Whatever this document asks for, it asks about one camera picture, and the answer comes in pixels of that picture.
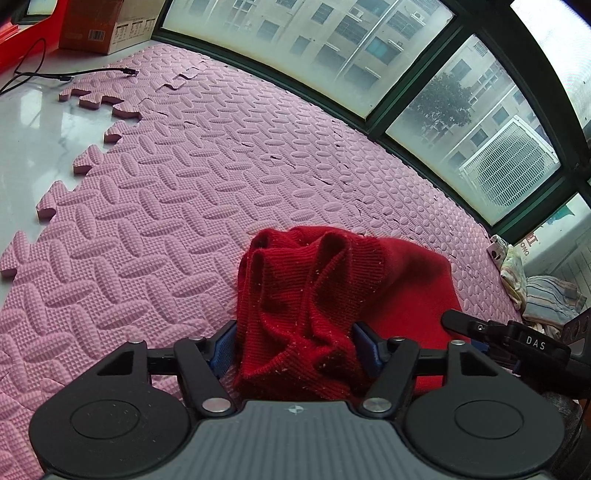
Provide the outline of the right gloved hand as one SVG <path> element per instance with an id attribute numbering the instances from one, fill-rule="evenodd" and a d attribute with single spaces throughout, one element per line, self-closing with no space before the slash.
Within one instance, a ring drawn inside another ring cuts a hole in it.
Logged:
<path id="1" fill-rule="evenodd" d="M 559 412 L 564 423 L 564 439 L 549 467 L 556 479 L 590 478 L 590 429 L 585 423 L 586 408 L 563 395 L 545 393 L 543 397 Z"/>

